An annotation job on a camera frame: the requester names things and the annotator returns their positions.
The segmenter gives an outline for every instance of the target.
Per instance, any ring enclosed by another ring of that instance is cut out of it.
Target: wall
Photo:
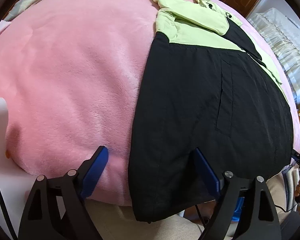
[[[300,26],[300,19],[285,0],[259,0],[247,18],[253,13],[263,13],[270,8],[276,8],[285,16],[294,20]]]

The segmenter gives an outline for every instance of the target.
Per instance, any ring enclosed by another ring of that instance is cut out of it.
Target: cable
[[[1,210],[2,210],[2,214],[3,214],[4,220],[6,221],[7,227],[9,229],[9,231],[10,231],[11,236],[12,236],[12,239],[13,240],[18,240],[16,232],[13,229],[13,226],[12,226],[12,223],[11,223],[8,211],[7,211],[7,207],[6,207],[5,203],[4,203],[1,191],[0,191],[0,207],[1,207]]]
[[[285,211],[281,206],[277,206],[277,205],[274,205],[274,206],[277,208],[280,208],[283,212],[287,213],[287,212],[291,211],[292,209],[294,209],[296,205],[298,205],[298,204],[295,204],[291,209],[289,209],[287,211]]]
[[[200,221],[201,221],[202,225],[205,226],[206,223],[203,221],[203,218],[202,218],[202,216],[201,216],[201,214],[200,214],[200,210],[199,210],[199,208],[198,208],[198,205],[194,205],[194,206],[195,206],[195,209],[197,210],[197,213],[198,213],[198,216],[199,216],[199,218],[200,218]]]

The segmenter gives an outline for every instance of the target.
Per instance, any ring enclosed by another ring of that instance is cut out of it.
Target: silver bolt
[[[44,180],[44,175],[39,175],[37,177],[37,181],[43,181]]]
[[[257,177],[257,181],[259,181],[259,182],[264,182],[265,179],[264,179],[263,177],[261,177],[261,176],[258,176],[258,177]]]
[[[233,173],[231,171],[225,171],[225,176],[228,177],[228,178],[232,178]]]
[[[69,170],[68,171],[68,175],[69,176],[74,176],[74,175],[76,175],[77,174],[77,171],[76,170]]]

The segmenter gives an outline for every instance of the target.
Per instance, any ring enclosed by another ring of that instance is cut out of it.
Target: pink bedspread
[[[243,17],[213,1],[235,14],[275,61],[300,152],[296,107],[273,52]],[[43,0],[3,31],[0,97],[9,109],[8,150],[20,167],[60,176],[105,145],[109,162],[92,198],[131,204],[131,126],[157,11],[152,0]]]

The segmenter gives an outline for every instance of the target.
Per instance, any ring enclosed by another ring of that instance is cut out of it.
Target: beige pants
[[[281,174],[267,181],[276,205],[286,208],[286,196]],[[179,217],[171,216],[148,224],[136,221],[132,207],[110,205],[94,200],[86,200],[88,213],[103,240],[197,240],[203,226]],[[288,213],[277,208],[280,223]],[[225,239],[232,239],[236,224],[231,224]]]

